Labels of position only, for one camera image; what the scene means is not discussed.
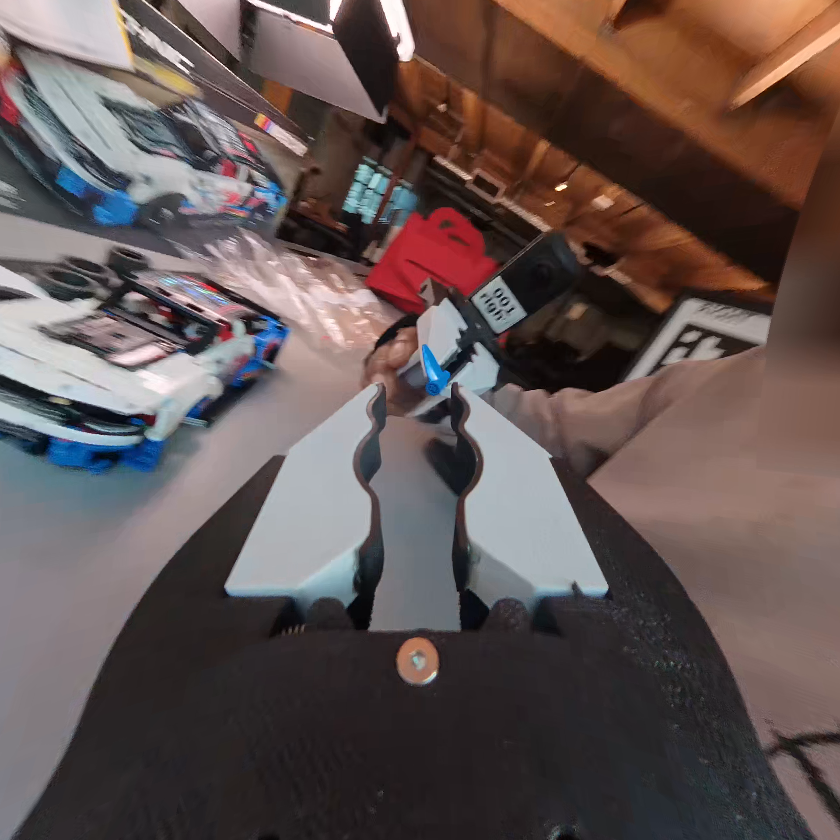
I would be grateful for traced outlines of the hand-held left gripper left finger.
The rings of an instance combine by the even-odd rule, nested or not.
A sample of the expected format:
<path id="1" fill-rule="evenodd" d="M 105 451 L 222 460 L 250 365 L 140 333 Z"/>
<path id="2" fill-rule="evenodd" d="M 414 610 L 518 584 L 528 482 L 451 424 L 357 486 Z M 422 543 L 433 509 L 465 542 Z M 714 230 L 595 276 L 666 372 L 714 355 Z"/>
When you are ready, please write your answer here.
<path id="1" fill-rule="evenodd" d="M 331 599 L 355 628 L 369 629 L 385 557 L 371 481 L 382 464 L 386 416 L 385 387 L 368 385 L 289 449 L 226 595 L 286 597 L 302 615 Z"/>

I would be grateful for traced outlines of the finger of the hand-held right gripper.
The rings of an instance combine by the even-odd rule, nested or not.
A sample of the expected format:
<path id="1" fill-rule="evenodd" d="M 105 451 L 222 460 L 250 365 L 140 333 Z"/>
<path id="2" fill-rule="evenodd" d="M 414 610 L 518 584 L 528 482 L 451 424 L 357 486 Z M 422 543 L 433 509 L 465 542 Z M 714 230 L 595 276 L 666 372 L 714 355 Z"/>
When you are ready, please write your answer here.
<path id="1" fill-rule="evenodd" d="M 421 362 L 421 345 L 427 344 L 437 362 L 450 373 L 459 363 L 466 361 L 466 350 L 473 344 L 468 341 L 468 325 L 452 301 L 442 301 L 428 308 L 416 323 L 418 349 L 408 365 L 401 370 L 409 385 L 425 392 L 425 378 Z M 450 384 L 444 394 L 449 393 Z"/>
<path id="2" fill-rule="evenodd" d="M 461 390 L 467 390 L 483 396 L 497 386 L 500 371 L 496 357 L 482 343 L 473 343 L 466 350 L 466 361 L 456 366 L 449 384 L 457 384 Z"/>

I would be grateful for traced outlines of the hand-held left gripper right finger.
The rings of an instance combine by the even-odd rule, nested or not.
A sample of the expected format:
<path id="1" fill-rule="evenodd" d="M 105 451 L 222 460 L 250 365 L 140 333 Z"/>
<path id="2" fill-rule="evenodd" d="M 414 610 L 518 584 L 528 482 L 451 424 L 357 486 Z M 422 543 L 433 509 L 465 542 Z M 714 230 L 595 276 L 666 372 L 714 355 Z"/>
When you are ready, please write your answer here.
<path id="1" fill-rule="evenodd" d="M 452 549 L 461 628 L 478 629 L 499 602 L 533 618 L 547 599 L 604 598 L 608 583 L 550 453 L 460 385 L 450 408 L 469 474 Z"/>

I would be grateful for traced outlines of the blue connector pin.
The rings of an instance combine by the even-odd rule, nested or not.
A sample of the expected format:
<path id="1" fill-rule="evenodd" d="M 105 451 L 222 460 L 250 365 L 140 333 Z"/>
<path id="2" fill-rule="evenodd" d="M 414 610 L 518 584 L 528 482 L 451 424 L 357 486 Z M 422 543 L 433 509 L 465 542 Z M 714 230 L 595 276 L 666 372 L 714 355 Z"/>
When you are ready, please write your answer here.
<path id="1" fill-rule="evenodd" d="M 429 396 L 441 396 L 448 387 L 450 373 L 438 363 L 427 344 L 421 345 L 421 362 L 425 378 L 425 392 Z"/>

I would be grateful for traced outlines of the person's right forearm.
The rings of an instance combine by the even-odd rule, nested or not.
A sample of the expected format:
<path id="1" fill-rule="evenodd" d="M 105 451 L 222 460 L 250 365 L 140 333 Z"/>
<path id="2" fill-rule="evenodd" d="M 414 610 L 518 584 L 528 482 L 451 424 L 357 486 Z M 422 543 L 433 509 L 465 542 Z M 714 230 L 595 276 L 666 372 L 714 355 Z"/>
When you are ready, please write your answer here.
<path id="1" fill-rule="evenodd" d="M 670 407 L 740 364 L 762 364 L 759 346 L 716 360 L 684 360 L 603 392 L 572 387 L 554 394 L 504 385 L 484 401 L 552 457 L 588 477 Z"/>

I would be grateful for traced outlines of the grey desk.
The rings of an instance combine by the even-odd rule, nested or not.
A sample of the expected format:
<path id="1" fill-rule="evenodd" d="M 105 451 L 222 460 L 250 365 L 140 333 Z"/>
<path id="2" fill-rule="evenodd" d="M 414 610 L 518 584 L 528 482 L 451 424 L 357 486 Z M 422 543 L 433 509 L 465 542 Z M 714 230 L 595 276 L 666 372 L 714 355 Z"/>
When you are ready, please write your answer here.
<path id="1" fill-rule="evenodd" d="M 90 235 L 2 216 L 2 256 L 98 259 Z M 45 789 L 105 657 L 165 563 L 270 456 L 354 395 L 358 361 L 295 334 L 280 370 L 206 432 L 183 430 L 154 473 L 64 470 L 2 444 L 2 838 Z M 454 631 L 454 499 L 424 460 L 425 427 L 389 421 L 382 440 L 385 572 L 374 630 Z M 838 838 L 799 753 L 838 794 L 838 744 L 772 759 L 820 838 Z"/>

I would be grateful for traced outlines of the person's right hand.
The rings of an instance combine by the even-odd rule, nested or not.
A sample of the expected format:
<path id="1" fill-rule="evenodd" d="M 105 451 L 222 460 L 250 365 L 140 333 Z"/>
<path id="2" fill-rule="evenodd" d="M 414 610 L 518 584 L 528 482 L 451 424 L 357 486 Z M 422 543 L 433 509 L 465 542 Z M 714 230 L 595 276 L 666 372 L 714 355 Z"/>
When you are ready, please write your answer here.
<path id="1" fill-rule="evenodd" d="M 420 391 L 401 376 L 401 370 L 408 365 L 417 349 L 416 328 L 403 327 L 364 360 L 360 389 L 372 384 L 383 385 L 387 412 L 391 416 L 404 417 L 421 400 Z"/>

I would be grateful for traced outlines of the red felt tote bag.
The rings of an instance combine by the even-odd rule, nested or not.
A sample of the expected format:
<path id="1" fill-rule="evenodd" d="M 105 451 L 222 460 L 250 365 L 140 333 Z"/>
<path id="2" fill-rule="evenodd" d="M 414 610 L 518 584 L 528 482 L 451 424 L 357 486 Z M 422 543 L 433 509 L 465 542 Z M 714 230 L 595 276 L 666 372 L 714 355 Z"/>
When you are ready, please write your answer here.
<path id="1" fill-rule="evenodd" d="M 420 314 L 426 279 L 468 295 L 499 267 L 486 254 L 482 233 L 453 208 L 442 207 L 428 217 L 412 213 L 365 284 L 397 310 Z"/>

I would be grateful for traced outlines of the pile of clear plastic bags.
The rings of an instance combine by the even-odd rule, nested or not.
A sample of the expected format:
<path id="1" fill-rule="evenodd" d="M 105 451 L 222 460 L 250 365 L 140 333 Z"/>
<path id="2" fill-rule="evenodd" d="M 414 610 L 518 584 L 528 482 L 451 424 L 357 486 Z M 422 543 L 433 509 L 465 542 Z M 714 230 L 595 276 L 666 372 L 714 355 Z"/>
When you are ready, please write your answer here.
<path id="1" fill-rule="evenodd" d="M 279 316 L 323 354 L 360 357 L 399 317 L 338 259 L 271 244 L 248 230 L 199 245 L 194 259 L 212 280 Z"/>

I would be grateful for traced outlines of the black framed sign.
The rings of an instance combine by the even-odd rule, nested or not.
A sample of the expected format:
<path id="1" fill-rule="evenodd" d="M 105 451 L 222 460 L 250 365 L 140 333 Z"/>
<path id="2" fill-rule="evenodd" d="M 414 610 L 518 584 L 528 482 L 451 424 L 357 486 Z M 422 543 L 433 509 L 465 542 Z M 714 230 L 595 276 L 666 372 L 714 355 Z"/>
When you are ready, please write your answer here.
<path id="1" fill-rule="evenodd" d="M 683 292 L 633 357 L 621 382 L 645 378 L 681 361 L 715 361 L 763 346 L 773 307 L 746 293 Z"/>

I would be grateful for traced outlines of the person's beige sweatshirt torso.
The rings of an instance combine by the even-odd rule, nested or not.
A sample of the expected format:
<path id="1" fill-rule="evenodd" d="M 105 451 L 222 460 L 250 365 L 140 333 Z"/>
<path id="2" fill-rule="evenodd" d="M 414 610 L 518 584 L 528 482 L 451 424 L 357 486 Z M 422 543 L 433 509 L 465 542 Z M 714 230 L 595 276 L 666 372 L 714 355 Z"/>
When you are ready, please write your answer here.
<path id="1" fill-rule="evenodd" d="M 590 482 L 668 562 L 726 656 L 764 747 L 838 732 L 838 474 L 718 432 L 606 426 Z"/>

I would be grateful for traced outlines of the toy brick race car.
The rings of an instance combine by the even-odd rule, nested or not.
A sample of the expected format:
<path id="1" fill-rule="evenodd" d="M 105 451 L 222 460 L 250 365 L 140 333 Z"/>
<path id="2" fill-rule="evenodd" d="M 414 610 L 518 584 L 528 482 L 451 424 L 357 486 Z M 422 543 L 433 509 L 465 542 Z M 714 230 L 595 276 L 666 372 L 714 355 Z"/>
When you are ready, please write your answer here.
<path id="1" fill-rule="evenodd" d="M 62 259 L 3 261 L 1 282 L 2 438 L 55 466 L 154 470 L 182 427 L 212 426 L 274 370 L 289 337 L 204 275 L 151 263 L 92 278 L 96 298 L 54 299 L 35 272 Z"/>

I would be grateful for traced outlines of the overhead studio light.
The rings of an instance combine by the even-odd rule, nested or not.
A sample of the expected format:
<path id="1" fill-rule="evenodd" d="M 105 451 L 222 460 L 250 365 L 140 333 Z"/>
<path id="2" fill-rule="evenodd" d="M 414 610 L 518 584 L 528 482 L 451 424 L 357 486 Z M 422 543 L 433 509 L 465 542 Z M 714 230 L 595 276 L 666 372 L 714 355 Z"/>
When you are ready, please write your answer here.
<path id="1" fill-rule="evenodd" d="M 402 1 L 241 2 L 256 75 L 378 124 L 415 41 Z"/>

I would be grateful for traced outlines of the toy set cardboard box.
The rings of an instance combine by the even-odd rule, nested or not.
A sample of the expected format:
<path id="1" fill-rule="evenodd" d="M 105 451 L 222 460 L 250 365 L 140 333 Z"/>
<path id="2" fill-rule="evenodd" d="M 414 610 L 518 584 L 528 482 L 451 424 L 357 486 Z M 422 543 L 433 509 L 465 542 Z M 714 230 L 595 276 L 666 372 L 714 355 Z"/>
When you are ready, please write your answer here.
<path id="1" fill-rule="evenodd" d="M 2 30 L 2 213 L 125 242 L 277 227 L 310 162 L 302 131 L 165 12 L 117 2 L 133 69 Z"/>

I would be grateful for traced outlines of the instruction booklet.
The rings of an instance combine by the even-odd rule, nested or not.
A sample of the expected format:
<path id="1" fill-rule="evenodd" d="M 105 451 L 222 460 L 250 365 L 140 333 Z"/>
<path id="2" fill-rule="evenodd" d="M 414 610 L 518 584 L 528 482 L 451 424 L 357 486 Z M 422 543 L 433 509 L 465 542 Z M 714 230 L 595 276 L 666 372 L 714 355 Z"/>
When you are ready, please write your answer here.
<path id="1" fill-rule="evenodd" d="M 133 69 L 114 1 L 1 1 L 1 28 L 27 45 L 90 64 Z"/>

